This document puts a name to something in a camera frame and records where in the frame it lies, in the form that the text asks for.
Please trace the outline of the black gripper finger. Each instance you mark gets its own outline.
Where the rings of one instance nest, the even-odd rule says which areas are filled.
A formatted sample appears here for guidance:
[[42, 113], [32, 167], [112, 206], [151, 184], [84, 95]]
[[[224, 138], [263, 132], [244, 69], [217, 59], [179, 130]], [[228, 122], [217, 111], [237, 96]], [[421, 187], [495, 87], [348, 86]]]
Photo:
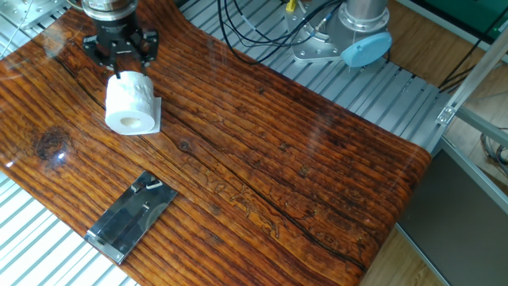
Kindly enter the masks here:
[[152, 61], [156, 60], [159, 47], [159, 33], [157, 30], [140, 30], [139, 40], [135, 48], [137, 59], [140, 62], [140, 69], [143, 75], [147, 74], [147, 68]]
[[106, 41], [101, 43], [98, 36], [83, 38], [83, 49], [89, 58], [98, 66], [107, 68], [114, 72], [117, 78], [120, 77], [117, 65], [117, 42]]

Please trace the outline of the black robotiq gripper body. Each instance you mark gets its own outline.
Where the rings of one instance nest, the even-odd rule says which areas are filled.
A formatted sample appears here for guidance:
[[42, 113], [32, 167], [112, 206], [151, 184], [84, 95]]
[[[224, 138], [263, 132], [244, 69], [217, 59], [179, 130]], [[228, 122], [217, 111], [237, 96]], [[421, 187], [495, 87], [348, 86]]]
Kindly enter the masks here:
[[95, 20], [97, 44], [101, 52], [109, 52], [115, 42], [121, 51], [135, 48], [140, 51], [142, 32], [136, 17], [123, 17], [114, 21]]

